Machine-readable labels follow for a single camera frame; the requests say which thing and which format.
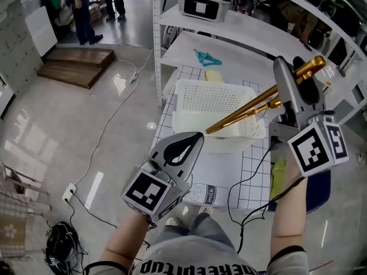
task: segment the shelf post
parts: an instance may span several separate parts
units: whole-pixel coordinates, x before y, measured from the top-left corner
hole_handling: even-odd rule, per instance
[[[161,0],[153,0],[153,42],[154,42],[154,66],[155,86],[157,87],[158,106],[162,103],[162,81],[161,81]]]

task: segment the metal shelving unit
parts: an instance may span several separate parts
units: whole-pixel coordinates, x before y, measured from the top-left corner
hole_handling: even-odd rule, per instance
[[[305,0],[292,1],[327,23],[333,29],[333,32],[335,32],[335,41],[340,36],[348,43],[351,49],[356,51],[356,55],[354,55],[355,60],[352,60],[345,69],[345,77],[341,76],[338,68],[331,61],[327,61],[327,67],[316,76],[320,82],[326,84],[331,90],[326,97],[328,109],[338,108],[343,101],[346,101],[352,107],[350,112],[340,120],[341,123],[344,123],[367,103],[367,84],[365,84],[367,79],[363,75],[367,74],[367,68],[364,66],[365,62],[367,62],[367,56],[350,36],[315,6]],[[170,89],[177,80],[172,75],[164,87],[164,93],[162,95],[161,64],[175,67],[185,65],[205,69],[197,61],[193,49],[209,52],[215,58],[222,61],[222,65],[209,66],[209,69],[219,69],[222,75],[242,76],[243,79],[246,77],[256,78],[257,81],[262,81],[260,84],[266,81],[268,83],[274,81],[272,61],[251,51],[251,49],[257,49],[274,56],[283,56],[288,62],[292,62],[295,56],[309,60],[316,55],[320,55],[320,52],[317,50],[307,50],[292,35],[261,20],[234,11],[227,12],[224,22],[214,23],[182,15],[179,12],[178,5],[173,6],[162,14],[161,0],[153,0],[153,23],[155,79],[158,104],[160,106],[162,105],[162,100],[166,100]],[[235,44],[202,36],[197,33],[180,32],[180,35],[171,47],[162,55],[161,25],[170,25],[185,30],[210,33],[245,44],[250,48],[245,49]],[[353,89],[356,88],[356,85],[358,85],[358,89],[364,97],[362,101],[357,101],[354,97]]]

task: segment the yellow object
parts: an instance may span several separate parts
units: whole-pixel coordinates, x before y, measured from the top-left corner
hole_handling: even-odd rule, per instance
[[[216,70],[206,70],[204,73],[204,77],[205,81],[210,81],[211,83],[224,83],[222,75]]]
[[[283,158],[279,158],[274,164],[271,170],[271,183],[270,183],[270,199],[274,199],[282,192],[282,185],[284,182],[284,173],[286,172],[286,161]]]
[[[324,58],[322,56],[316,56],[312,60],[310,60],[309,62],[305,63],[303,66],[298,68],[296,71],[294,71],[293,76],[296,78],[296,82],[299,85],[303,80],[307,80],[308,78],[310,78],[314,74],[316,74],[316,72],[319,71],[320,69],[322,69],[325,65],[326,65],[326,62],[325,62]],[[214,132],[216,132],[218,130],[221,130],[221,129],[223,129],[223,128],[225,128],[225,127],[227,127],[227,126],[229,126],[229,125],[231,125],[231,124],[233,124],[237,121],[242,120],[243,118],[252,116],[252,115],[254,115],[254,114],[256,114],[260,111],[263,111],[265,109],[268,109],[268,108],[273,109],[273,108],[279,107],[279,104],[281,104],[281,103],[280,102],[278,103],[276,101],[275,103],[273,103],[274,107],[270,107],[270,105],[269,105],[267,107],[262,107],[262,109],[260,109],[258,112],[253,111],[251,113],[246,113],[246,112],[248,112],[248,110],[250,110],[254,106],[260,104],[262,101],[265,101],[267,98],[274,95],[276,92],[278,92],[278,88],[277,88],[276,85],[274,85],[270,89],[268,89],[265,92],[263,92],[262,94],[258,95],[258,97],[256,97],[255,99],[253,99],[250,102],[248,102],[247,104],[243,105],[238,110],[234,111],[233,113],[231,113],[227,117],[223,118],[222,120],[218,121],[217,123],[215,123],[211,127],[207,128],[206,133],[207,134],[214,133]]]

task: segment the gray t-shirt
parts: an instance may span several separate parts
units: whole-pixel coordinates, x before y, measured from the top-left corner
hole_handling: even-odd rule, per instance
[[[118,264],[91,264],[86,275],[255,275],[257,271],[231,247],[203,237],[185,236],[158,243],[130,271]],[[309,274],[307,254],[299,246],[279,252],[267,268],[269,275]]]

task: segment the teal object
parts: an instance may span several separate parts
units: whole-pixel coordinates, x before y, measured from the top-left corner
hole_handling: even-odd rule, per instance
[[[215,59],[209,53],[204,53],[196,49],[194,49],[194,51],[202,66],[205,67],[205,66],[210,66],[210,65],[222,65],[222,61]]]

